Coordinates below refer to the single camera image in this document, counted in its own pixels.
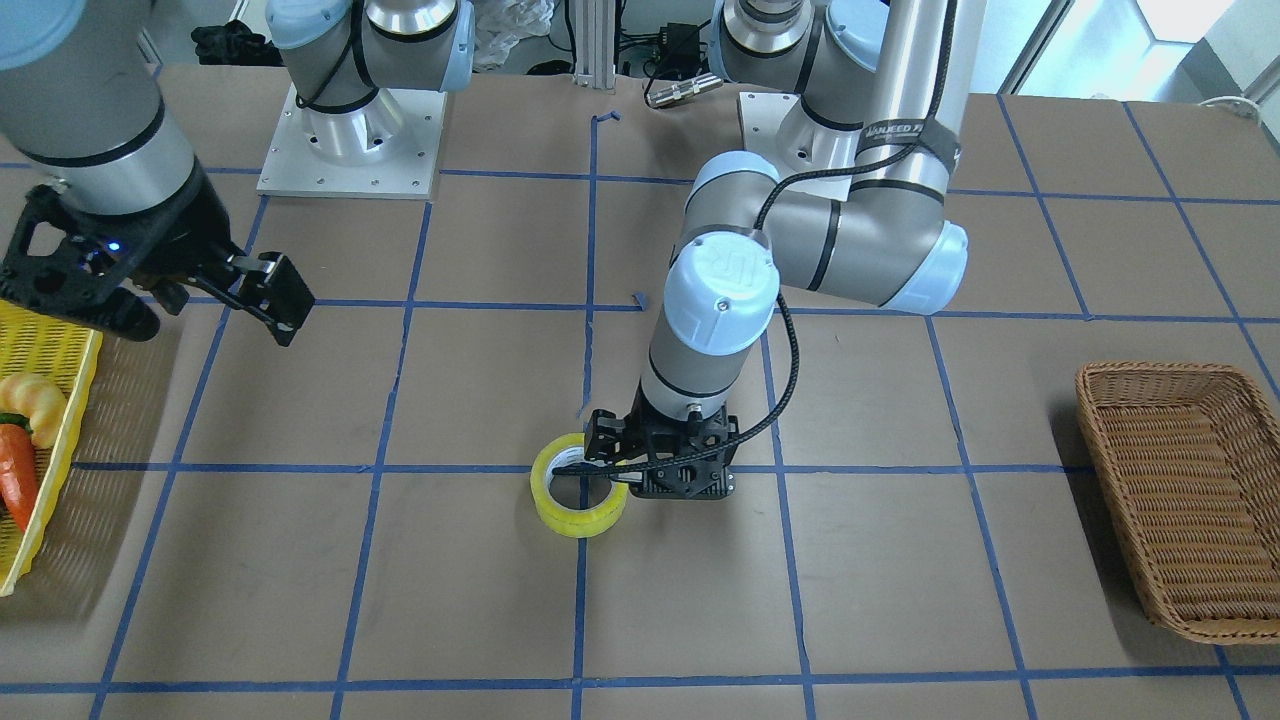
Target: croissant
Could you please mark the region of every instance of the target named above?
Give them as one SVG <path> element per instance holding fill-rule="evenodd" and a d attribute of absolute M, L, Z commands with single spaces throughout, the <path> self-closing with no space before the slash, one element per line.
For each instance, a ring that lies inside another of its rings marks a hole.
<path fill-rule="evenodd" d="M 26 415 L 31 423 L 31 443 L 41 450 L 54 446 L 65 410 L 67 398 L 44 375 L 15 373 L 0 379 L 0 413 Z"/>

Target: plastic bag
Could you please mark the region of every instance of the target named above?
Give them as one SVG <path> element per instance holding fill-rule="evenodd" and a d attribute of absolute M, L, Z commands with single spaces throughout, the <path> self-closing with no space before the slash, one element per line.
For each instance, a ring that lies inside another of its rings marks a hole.
<path fill-rule="evenodd" d="M 511 49 L 526 37 L 552 31 L 554 0 L 472 0 L 476 9 L 477 70 L 492 70 L 507 61 Z"/>

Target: table surface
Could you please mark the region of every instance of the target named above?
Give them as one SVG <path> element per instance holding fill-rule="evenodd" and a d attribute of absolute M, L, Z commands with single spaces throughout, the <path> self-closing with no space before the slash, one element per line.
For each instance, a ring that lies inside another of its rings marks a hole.
<path fill-rule="evenodd" d="M 951 306 L 788 290 L 799 389 L 735 495 L 632 498 L 572 541 L 529 465 L 628 407 L 690 181 L 741 143 L 733 88 L 652 111 L 628 79 L 477 76 L 425 204 L 259 197 L 284 70 L 159 82 L 236 240 L 320 301 L 287 350 L 207 301 L 106 343 L 0 600 L 0 715 L 1280 717 L 1280 650 L 1142 616 L 1073 387 L 1225 361 L 1276 401 L 1280 160 L 1251 123 L 973 96 Z M 0 224 L 35 179 L 0 149 Z M 774 322 L 731 410 L 763 416 L 786 369 Z"/>

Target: metal connector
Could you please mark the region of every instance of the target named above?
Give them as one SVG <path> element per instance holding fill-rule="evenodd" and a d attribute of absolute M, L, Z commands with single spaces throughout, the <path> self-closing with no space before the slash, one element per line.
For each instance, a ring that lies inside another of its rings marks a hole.
<path fill-rule="evenodd" d="M 712 73 L 703 73 L 698 77 L 672 83 L 662 90 L 654 90 L 649 94 L 649 105 L 652 108 L 666 108 L 668 105 L 675 105 L 686 97 L 692 97 L 699 92 L 716 90 L 722 85 L 724 85 L 722 78 L 716 77 Z"/>

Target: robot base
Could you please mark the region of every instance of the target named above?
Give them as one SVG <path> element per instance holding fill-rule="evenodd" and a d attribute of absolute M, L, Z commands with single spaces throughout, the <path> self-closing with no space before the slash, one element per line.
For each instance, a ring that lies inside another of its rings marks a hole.
<path fill-rule="evenodd" d="M 308 124 L 291 87 L 262 161 L 257 191 L 291 197 L 430 200 L 448 95 L 429 90 L 383 92 L 390 92 L 403 111 L 408 142 L 378 163 L 338 165 L 310 147 Z"/>
<path fill-rule="evenodd" d="M 828 165 L 819 158 L 810 158 L 806 163 L 799 163 L 803 167 L 796 167 L 797 163 L 794 158 L 782 156 L 781 147 L 783 147 L 783 145 L 780 142 L 778 137 L 780 131 L 783 128 L 782 120 L 786 119 L 787 113 L 790 113 L 799 101 L 800 97 L 797 95 L 782 95 L 777 92 L 740 92 L 737 96 L 737 114 L 742 122 L 742 146 L 772 163 L 773 167 L 782 173 L 782 177 L 792 176 L 801 170 L 820 170 L 828 167 L 838 168 L 849 164 L 852 160 L 851 156 L 831 160 L 836 163 L 835 165 Z M 856 147 L 856 132 L 850 133 L 850 141 L 842 145 L 847 145 L 850 149 Z M 817 195 L 818 197 L 829 197 L 832 200 L 847 200 L 849 182 L 850 179 L 847 177 L 805 181 L 792 184 L 790 190 L 808 195 Z"/>

